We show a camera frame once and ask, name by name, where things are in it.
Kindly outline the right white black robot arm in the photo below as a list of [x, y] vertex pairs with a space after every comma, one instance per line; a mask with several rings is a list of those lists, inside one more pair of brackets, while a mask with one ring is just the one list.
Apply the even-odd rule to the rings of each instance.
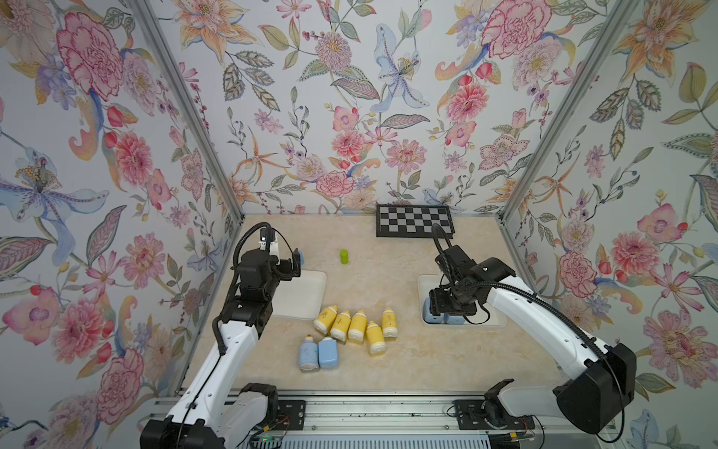
[[431, 232], [442, 279], [429, 293], [430, 314], [459, 316], [470, 323], [476, 312], [501, 312], [546, 350], [563, 372], [555, 385], [520, 387], [507, 378], [485, 391], [478, 414], [488, 426], [505, 428], [514, 419], [552, 416], [599, 435], [613, 419], [626, 418], [626, 407], [635, 397], [633, 351], [584, 331], [500, 259], [477, 263], [450, 242], [439, 224]]

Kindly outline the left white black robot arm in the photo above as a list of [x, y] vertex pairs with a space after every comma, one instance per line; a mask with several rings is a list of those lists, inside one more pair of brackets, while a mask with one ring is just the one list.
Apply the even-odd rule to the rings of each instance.
[[271, 224], [252, 226], [232, 256], [232, 282], [222, 312], [211, 322], [215, 344], [191, 385], [162, 419], [142, 430], [142, 448], [241, 448], [278, 413], [276, 387], [250, 384], [233, 404], [228, 397], [239, 369], [256, 348], [282, 282], [301, 275], [301, 257], [280, 258]]

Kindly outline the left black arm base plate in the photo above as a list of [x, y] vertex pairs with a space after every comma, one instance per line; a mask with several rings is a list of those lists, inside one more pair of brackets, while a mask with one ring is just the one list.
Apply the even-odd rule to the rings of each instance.
[[279, 400], [266, 419], [250, 428], [251, 432], [304, 430], [307, 416], [306, 400]]

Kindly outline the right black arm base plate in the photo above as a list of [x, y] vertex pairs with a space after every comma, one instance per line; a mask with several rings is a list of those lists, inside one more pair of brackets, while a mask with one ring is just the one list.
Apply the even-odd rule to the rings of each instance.
[[531, 417], [514, 417], [500, 405], [479, 400], [455, 400], [447, 411], [456, 419], [460, 430], [534, 430]]

